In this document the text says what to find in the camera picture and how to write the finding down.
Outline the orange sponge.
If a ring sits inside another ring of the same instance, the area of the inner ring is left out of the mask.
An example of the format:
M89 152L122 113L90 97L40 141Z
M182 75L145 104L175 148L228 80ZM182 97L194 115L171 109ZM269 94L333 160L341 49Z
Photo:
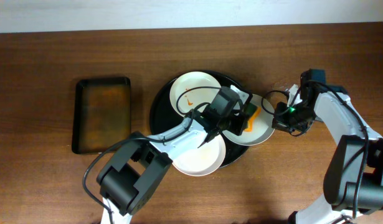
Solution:
M254 114L248 120L247 127L244 129L245 132L252 132L253 131L253 124L254 124L256 118L261 113L261 110L262 110L262 108L258 106L256 111L254 112Z

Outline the white plate top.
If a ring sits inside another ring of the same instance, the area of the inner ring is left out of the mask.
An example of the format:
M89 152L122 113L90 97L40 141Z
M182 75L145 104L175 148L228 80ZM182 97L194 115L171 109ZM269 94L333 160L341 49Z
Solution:
M211 103L221 88L212 75L205 72L188 72L175 80L169 92L169 99L180 116L201 103Z

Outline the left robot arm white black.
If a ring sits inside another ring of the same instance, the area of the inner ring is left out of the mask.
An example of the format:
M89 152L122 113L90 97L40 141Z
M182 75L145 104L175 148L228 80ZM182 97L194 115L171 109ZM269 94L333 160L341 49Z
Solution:
M135 132L106 150L113 155L97 175L102 198L82 185L104 208L102 223L129 223L180 155L203 146L223 131L242 134L257 109L251 102L253 95L233 85L216 90L212 101L186 112L181 124L156 135Z

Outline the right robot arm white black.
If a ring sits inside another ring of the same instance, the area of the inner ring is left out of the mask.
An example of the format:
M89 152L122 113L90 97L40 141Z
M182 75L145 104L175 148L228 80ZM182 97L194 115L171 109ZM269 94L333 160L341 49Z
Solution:
M288 223L352 223L383 210L383 137L359 115L342 86L326 84L324 70L309 69L300 85L284 93L272 128L302 136L323 122L336 149L323 180L323 194L309 207L294 211Z

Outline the pale green plate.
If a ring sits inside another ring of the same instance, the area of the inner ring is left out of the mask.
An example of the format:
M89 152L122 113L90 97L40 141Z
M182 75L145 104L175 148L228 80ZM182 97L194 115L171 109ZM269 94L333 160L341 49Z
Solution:
M262 97L253 94L251 102L259 107L262 107ZM243 146L254 146L266 141L274 132L272 128L273 115L267 113L264 109L261 110L261 113L256 118L253 124L252 132L245 132L240 136L230 133L229 131L223 131L223 135L233 143L243 145Z

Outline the white plate bottom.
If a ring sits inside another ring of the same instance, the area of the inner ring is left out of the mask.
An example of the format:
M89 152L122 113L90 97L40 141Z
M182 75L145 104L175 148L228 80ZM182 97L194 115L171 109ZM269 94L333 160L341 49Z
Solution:
M221 135L203 146L187 151L173 161L173 166L183 174L200 177L217 170L223 163L226 146Z

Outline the white plate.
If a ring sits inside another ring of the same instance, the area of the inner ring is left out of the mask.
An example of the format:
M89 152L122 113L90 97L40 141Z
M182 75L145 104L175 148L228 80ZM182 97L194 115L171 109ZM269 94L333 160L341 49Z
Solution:
M180 116L201 103L211 103L221 88L212 75L205 72L188 72L175 80L169 92L169 99Z
M221 135L203 146L187 151L173 161L173 166L183 174L200 177L217 170L223 163L226 146Z

